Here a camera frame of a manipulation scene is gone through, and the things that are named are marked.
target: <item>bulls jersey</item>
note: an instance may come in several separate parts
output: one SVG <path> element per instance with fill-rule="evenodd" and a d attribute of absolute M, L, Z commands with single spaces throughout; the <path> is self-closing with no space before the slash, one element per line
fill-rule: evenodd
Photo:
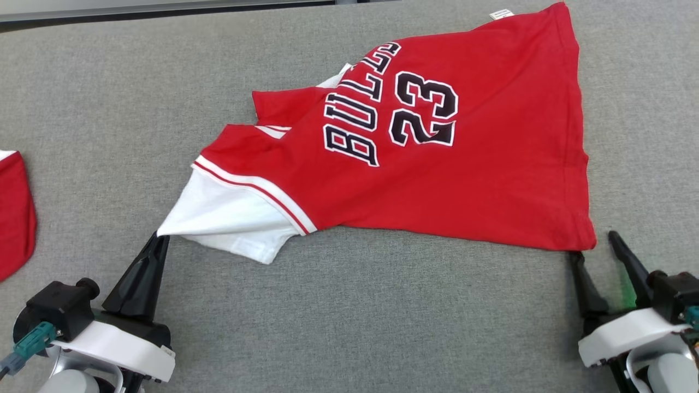
<path fill-rule="evenodd" d="M 18 151 L 0 150 L 0 281 L 29 260 L 35 237 L 36 211 L 24 159 Z"/>
<path fill-rule="evenodd" d="M 568 9 L 379 45 L 317 87 L 253 94 L 159 235 L 270 263 L 346 225 L 548 250 L 596 244 Z"/>

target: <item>white stripe trim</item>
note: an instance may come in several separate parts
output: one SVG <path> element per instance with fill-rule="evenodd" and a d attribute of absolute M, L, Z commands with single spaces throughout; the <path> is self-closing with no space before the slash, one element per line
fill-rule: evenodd
<path fill-rule="evenodd" d="M 197 163 L 199 163 L 201 166 L 206 167 L 208 170 L 212 171 L 213 173 L 216 173 L 218 176 L 220 176 L 223 179 L 230 180 L 231 182 L 235 183 L 245 183 L 245 184 L 250 184 L 250 185 L 255 185 L 257 187 L 260 187 L 261 189 L 267 191 L 269 194 L 274 196 L 280 203 L 282 203 L 289 211 L 291 214 L 296 216 L 296 219 L 303 225 L 308 233 L 315 232 L 318 230 L 316 226 L 313 224 L 313 221 L 310 220 L 310 218 L 306 215 L 306 213 L 301 209 L 299 205 L 294 202 L 289 195 L 287 195 L 286 192 L 282 191 L 281 188 L 277 187 L 274 183 L 271 181 L 260 178 L 257 176 L 239 176 L 239 175 L 234 175 L 232 173 L 228 173 L 221 169 L 218 165 L 214 164 L 213 162 L 209 161 L 206 159 L 204 156 L 200 155 L 199 157 L 196 158 L 195 160 Z M 277 206 L 277 203 L 274 202 L 269 196 L 265 195 L 263 192 L 260 192 L 259 190 L 256 190 L 254 188 L 250 188 L 253 192 L 256 192 L 258 195 L 261 197 L 265 198 L 265 200 L 269 203 L 272 204 L 272 206 Z M 281 206 L 278 207 L 278 210 L 289 220 L 290 223 L 292 223 L 300 232 L 300 234 L 305 234 L 302 228 L 298 227 L 298 224 L 296 223 L 296 220 L 294 220 L 292 217 L 289 217 L 289 214 L 286 212 L 284 208 Z"/>
<path fill-rule="evenodd" d="M 227 188 L 232 188 L 232 189 L 238 189 L 238 190 L 245 190 L 249 191 L 258 197 L 262 198 L 265 202 L 269 203 L 269 206 L 272 206 L 275 210 L 280 212 L 282 215 L 284 215 L 284 218 L 289 221 L 291 225 L 294 226 L 294 229 L 296 230 L 296 233 L 305 236 L 305 231 L 303 228 L 301 228 L 298 223 L 294 220 L 292 216 L 290 216 L 286 210 L 284 210 L 283 207 L 279 206 L 279 204 L 271 199 L 267 194 L 264 192 L 260 192 L 257 188 L 250 186 L 250 185 L 241 185 L 241 184 L 231 184 L 228 182 L 221 181 L 221 179 L 217 178 L 214 176 L 211 172 L 202 169 L 200 166 L 197 166 L 195 164 L 192 164 L 192 169 L 195 170 L 197 173 L 201 173 L 202 175 L 206 176 L 207 178 L 211 179 L 212 181 L 216 182 L 216 184 L 221 185 L 222 187 L 227 187 Z"/>
<path fill-rule="evenodd" d="M 11 155 L 15 154 L 17 151 L 16 150 L 0 150 L 0 161 L 4 160 L 7 157 L 10 157 Z"/>
<path fill-rule="evenodd" d="M 275 130 L 275 129 L 271 129 L 271 128 L 265 127 L 265 126 L 255 126 L 255 128 L 257 128 L 258 130 L 260 130 L 260 131 L 264 132 L 265 134 L 271 136 L 271 137 L 274 138 L 274 139 L 281 139 L 284 135 L 287 134 L 287 133 L 285 133 L 285 132 L 277 131 L 277 130 Z"/>

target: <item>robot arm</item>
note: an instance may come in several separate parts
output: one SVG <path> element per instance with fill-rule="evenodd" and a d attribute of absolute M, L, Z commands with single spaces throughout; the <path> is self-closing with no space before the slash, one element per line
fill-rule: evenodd
<path fill-rule="evenodd" d="M 608 365 L 623 393 L 699 391 L 699 280 L 683 272 L 648 273 L 620 235 L 609 234 L 624 263 L 637 308 L 610 313 L 580 252 L 569 253 L 584 333 L 578 343 L 586 367 Z"/>
<path fill-rule="evenodd" d="M 55 328 L 55 340 L 39 353 L 55 361 L 40 393 L 142 393 L 144 380 L 170 380 L 170 330 L 153 322 L 168 242 L 167 236 L 150 237 L 103 310 L 91 308 L 99 287 L 86 278 L 75 286 L 54 281 L 27 302 L 15 322 L 15 343 L 42 322 Z M 109 373 L 116 383 L 90 370 Z"/>

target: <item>red stripe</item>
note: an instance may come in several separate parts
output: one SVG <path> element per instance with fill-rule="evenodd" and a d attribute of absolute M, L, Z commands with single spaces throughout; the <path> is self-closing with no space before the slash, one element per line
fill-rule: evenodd
<path fill-rule="evenodd" d="M 224 178 L 222 178 L 221 176 L 219 176 L 219 175 L 217 175 L 216 173 L 214 173 L 214 171 L 212 171 L 211 169 L 205 167 L 204 165 L 202 165 L 202 164 L 200 164 L 200 163 L 198 163 L 198 162 L 196 162 L 196 161 L 194 162 L 194 165 L 197 165 L 199 168 L 202 168 L 204 171 L 207 171 L 208 173 L 211 173 L 212 175 L 216 176 L 217 179 L 223 180 L 223 181 L 226 182 L 226 183 L 230 183 L 230 184 L 233 184 L 233 185 L 244 185 L 244 186 L 246 186 L 246 187 L 252 187 L 252 188 L 256 189 L 257 191 L 262 192 L 263 194 L 265 194 L 266 196 L 268 196 L 270 199 L 272 199 L 277 205 L 281 206 L 281 207 L 284 209 L 284 211 L 286 211 L 286 212 L 291 216 L 291 218 L 293 218 L 294 221 L 296 221 L 296 223 L 299 225 L 299 227 L 301 228 L 301 230 L 303 230 L 303 233 L 308 235 L 308 230 L 303 226 L 303 224 L 301 224 L 301 221 L 299 221 L 298 218 L 296 218 L 296 216 L 289 210 L 289 208 L 286 207 L 283 203 L 279 202 L 279 199 L 276 199 L 276 198 L 274 197 L 274 195 L 272 195 L 272 194 L 270 194 L 269 192 L 267 192 L 267 190 L 265 190 L 264 188 L 258 187 L 258 186 L 254 185 L 254 184 L 251 184 L 251 183 L 237 183 L 237 182 L 230 181 L 230 180 L 228 180 L 228 179 L 224 179 Z"/>

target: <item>gray table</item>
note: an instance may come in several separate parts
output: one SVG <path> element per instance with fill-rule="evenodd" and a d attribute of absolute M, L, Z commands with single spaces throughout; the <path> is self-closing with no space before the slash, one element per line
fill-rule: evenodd
<path fill-rule="evenodd" d="M 324 0 L 3 0 L 0 22 L 43 20 L 95 15 L 162 13 L 243 6 L 288 6 Z"/>
<path fill-rule="evenodd" d="M 107 292 L 198 151 L 226 122 L 255 120 L 251 90 L 313 85 L 385 41 L 550 1 L 404 0 L 0 34 L 0 146 L 24 153 L 40 220 L 33 259 L 0 283 L 0 353 L 23 302 L 51 280 L 89 276 Z M 588 266 L 620 306 L 612 228 L 649 269 L 699 267 L 699 15 L 690 0 L 568 4 L 600 239 Z M 178 365 L 149 392 L 614 391 L 608 371 L 578 359 L 582 324 L 560 252 L 336 228 L 292 239 L 264 266 L 174 238 L 157 319 Z M 36 391 L 49 370 L 33 359 L 0 391 Z"/>

